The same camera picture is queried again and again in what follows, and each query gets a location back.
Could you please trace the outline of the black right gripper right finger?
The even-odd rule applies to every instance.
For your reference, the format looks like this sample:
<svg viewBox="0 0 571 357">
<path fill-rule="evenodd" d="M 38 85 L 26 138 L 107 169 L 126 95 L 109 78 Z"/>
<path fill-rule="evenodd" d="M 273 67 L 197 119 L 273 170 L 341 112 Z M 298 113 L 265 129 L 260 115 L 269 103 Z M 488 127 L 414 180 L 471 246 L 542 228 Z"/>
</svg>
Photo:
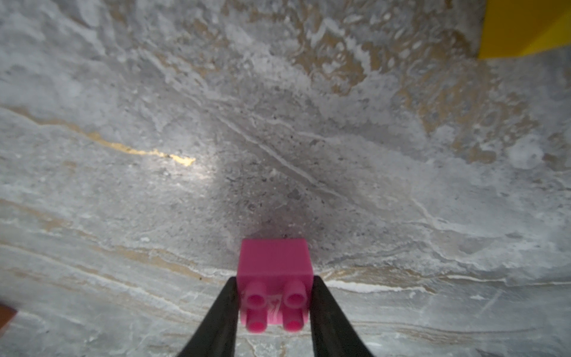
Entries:
<svg viewBox="0 0 571 357">
<path fill-rule="evenodd" d="M 314 356 L 373 357 L 319 276 L 313 280 L 309 318 Z"/>
</svg>

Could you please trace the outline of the pink square lego brick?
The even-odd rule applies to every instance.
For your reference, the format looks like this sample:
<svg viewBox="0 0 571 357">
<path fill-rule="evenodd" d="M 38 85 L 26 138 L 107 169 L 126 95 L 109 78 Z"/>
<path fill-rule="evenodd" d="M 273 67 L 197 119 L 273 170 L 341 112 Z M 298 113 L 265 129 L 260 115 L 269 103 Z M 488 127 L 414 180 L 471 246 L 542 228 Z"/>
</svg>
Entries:
<svg viewBox="0 0 571 357">
<path fill-rule="evenodd" d="M 236 279 L 248 332 L 281 325 L 296 333 L 308 322 L 314 272 L 305 239 L 244 239 Z"/>
</svg>

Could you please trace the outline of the yellow lego brick near arm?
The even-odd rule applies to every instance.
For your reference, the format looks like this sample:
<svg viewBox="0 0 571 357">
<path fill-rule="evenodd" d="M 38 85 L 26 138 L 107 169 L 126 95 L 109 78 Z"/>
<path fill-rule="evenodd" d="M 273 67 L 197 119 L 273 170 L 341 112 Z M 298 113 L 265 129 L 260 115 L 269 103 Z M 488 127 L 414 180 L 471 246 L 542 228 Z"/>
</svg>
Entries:
<svg viewBox="0 0 571 357">
<path fill-rule="evenodd" d="M 570 0 L 489 0 L 479 59 L 523 57 L 570 44 Z"/>
</svg>

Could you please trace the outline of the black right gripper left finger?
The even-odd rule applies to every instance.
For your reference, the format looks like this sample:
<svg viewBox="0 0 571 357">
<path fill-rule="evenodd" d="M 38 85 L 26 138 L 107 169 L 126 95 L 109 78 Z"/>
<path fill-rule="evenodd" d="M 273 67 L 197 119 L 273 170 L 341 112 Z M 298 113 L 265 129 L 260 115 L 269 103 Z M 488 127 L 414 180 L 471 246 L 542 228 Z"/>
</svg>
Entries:
<svg viewBox="0 0 571 357">
<path fill-rule="evenodd" d="M 233 357 L 240 310 L 236 277 L 229 278 L 178 357 Z"/>
</svg>

